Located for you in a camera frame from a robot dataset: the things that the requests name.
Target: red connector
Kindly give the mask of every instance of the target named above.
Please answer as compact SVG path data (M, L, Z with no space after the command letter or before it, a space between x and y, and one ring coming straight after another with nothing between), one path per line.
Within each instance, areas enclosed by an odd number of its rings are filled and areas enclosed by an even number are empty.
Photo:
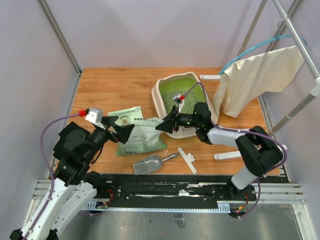
M86 116L88 113L89 113L89 108L88 109L86 109L86 110L79 110L78 111L78 113L79 113L79 116L80 117L84 117L84 116Z

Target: scoop handle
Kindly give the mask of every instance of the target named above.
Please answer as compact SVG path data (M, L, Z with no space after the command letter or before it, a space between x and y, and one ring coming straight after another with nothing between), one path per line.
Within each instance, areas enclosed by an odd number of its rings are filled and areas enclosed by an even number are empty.
M173 158L175 158L175 157L177 157L177 156L179 156L179 155L180 155L180 153L173 153L173 154L165 157L164 159L162 159L162 162L167 161L167 160L169 160L169 159L173 159Z

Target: gray floor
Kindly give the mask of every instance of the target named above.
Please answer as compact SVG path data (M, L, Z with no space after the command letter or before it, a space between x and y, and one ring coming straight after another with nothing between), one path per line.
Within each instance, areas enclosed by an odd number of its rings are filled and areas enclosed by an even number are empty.
M225 213L186 213L178 228L172 212L108 211L77 216L61 240L301 240L291 205L261 205L242 220Z

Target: beige cloth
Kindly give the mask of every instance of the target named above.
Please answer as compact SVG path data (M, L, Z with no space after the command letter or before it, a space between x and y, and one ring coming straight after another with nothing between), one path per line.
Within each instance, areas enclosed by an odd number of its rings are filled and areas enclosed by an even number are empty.
M281 93L303 63L296 46L234 62L221 75L220 85L213 96L217 117L220 106L226 115L236 118L250 101L264 92Z

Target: robotic arm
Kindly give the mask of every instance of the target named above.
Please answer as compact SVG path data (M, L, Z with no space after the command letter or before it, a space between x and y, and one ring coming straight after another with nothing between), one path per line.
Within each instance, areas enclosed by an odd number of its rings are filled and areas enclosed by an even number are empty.
M59 133L53 149L53 156L59 160L54 188L49 188L29 222L12 232L11 240L58 240L84 204L106 192L106 180L97 172L87 173L90 163L108 140L125 144L135 126L118 126L117 116L103 116L99 109L90 108L86 113L85 119L95 130L90 133L71 122ZM111 126L116 133L108 130Z
M224 130L212 123L211 112L205 102L196 103L192 114L180 113L179 107L174 105L171 112L155 129L173 133L177 132L180 126L196 128L196 135L203 143L221 144L239 149L245 166L227 183L231 196L241 193L244 188L265 175L283 159L283 152L271 140L241 132L246 130L268 136L262 127Z

